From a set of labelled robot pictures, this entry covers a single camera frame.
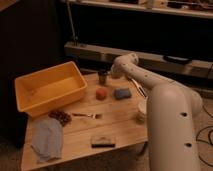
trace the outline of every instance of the yellow plastic tub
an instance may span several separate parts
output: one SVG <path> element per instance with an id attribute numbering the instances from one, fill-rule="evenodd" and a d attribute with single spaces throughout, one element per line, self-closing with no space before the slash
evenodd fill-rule
<path id="1" fill-rule="evenodd" d="M 87 83 L 74 62 L 67 62 L 15 79 L 17 108 L 31 117 L 80 100 Z"/>

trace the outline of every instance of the dark wall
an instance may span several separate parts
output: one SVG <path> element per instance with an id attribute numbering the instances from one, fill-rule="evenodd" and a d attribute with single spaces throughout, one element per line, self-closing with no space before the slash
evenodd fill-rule
<path id="1" fill-rule="evenodd" d="M 22 146 L 27 115 L 16 108 L 14 79 L 62 62 L 57 1 L 20 0 L 0 13 L 0 136 Z"/>

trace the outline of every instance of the eraser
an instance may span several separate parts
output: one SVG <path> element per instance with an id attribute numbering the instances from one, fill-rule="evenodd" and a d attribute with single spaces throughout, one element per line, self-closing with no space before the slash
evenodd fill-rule
<path id="1" fill-rule="evenodd" d="M 112 135 L 93 135 L 91 137 L 92 148 L 115 147 L 115 137 Z"/>
<path id="2" fill-rule="evenodd" d="M 114 90 L 114 96 L 117 100 L 121 100 L 124 98 L 132 97 L 132 94 L 131 94 L 129 88 L 121 88 L 121 89 Z"/>

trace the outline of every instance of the wooden table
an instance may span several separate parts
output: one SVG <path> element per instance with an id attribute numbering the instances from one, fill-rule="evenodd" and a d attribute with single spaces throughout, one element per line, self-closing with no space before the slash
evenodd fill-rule
<path id="1" fill-rule="evenodd" d="M 22 170 L 55 165 L 147 141 L 146 123 L 137 119 L 137 105 L 145 99 L 138 93 L 133 83 L 126 80 L 125 77 L 120 79 L 108 77 L 105 86 L 108 96 L 105 100 L 99 101 L 95 97 L 95 91 L 100 87 L 97 74 L 85 75 L 85 79 L 88 83 L 85 97 L 62 109 L 69 113 L 102 113 L 102 118 L 72 117 L 71 124 L 63 128 L 62 158 L 42 164 L 37 163 L 36 155 L 31 148 L 32 129 L 37 121 L 47 116 L 44 115 L 34 120 L 29 119 L 23 147 Z M 115 100 L 113 96 L 114 89 L 127 87 L 130 89 L 132 97 L 119 101 Z M 116 137 L 116 147 L 91 148 L 90 138 L 92 135 L 97 134 L 114 135 Z"/>
<path id="2" fill-rule="evenodd" d="M 0 0 L 0 12 L 15 4 L 18 0 Z"/>

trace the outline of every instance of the gray sponge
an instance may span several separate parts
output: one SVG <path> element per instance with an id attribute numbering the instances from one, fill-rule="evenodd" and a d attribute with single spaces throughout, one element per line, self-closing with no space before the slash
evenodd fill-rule
<path id="1" fill-rule="evenodd" d="M 114 90 L 114 96 L 117 100 L 121 100 L 124 98 L 130 98 L 132 96 L 129 88 L 120 88 Z"/>

